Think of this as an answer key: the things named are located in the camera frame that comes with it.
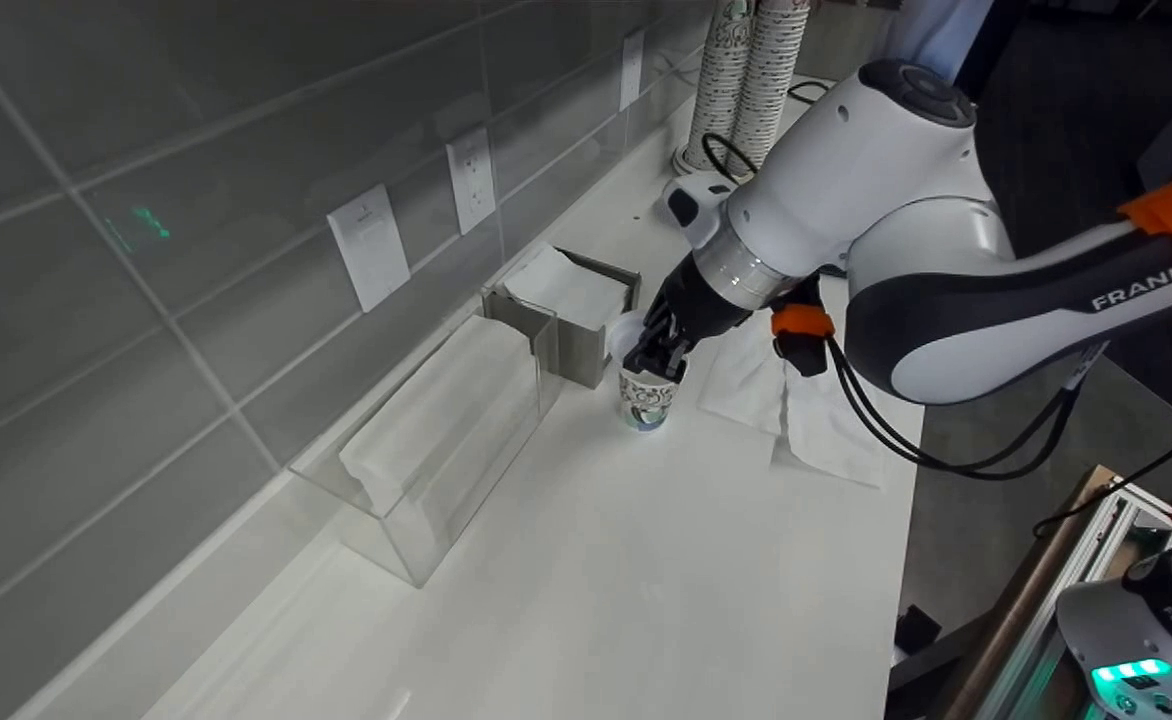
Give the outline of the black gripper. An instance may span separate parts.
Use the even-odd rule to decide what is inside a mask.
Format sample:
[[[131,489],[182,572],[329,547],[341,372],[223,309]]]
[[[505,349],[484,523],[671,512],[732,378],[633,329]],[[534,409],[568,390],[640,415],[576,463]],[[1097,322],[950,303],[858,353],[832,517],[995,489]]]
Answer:
[[[683,255],[660,283],[644,330],[626,355],[626,368],[633,376],[663,376],[670,383],[683,383],[688,353],[721,335],[738,322],[746,322],[749,312],[729,303],[697,269],[691,255]]]

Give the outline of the grey robot base unit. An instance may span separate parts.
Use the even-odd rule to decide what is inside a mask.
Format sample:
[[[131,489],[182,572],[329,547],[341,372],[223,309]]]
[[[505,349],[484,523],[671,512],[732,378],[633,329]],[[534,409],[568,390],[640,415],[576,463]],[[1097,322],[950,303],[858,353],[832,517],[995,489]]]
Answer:
[[[1172,547],[1037,598],[975,720],[1172,720]]]

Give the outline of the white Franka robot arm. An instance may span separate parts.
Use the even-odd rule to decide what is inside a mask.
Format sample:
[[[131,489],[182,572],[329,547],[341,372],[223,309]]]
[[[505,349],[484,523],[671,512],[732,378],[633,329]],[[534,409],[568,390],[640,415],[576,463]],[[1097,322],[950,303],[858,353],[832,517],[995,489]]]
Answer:
[[[1020,255],[975,156],[975,104],[913,61],[871,61],[821,95],[755,176],[688,211],[633,372],[678,378],[691,349],[768,312],[821,368],[812,280],[848,271],[844,355],[913,402],[990,397],[1088,341],[1172,314],[1172,184],[1116,218]]]

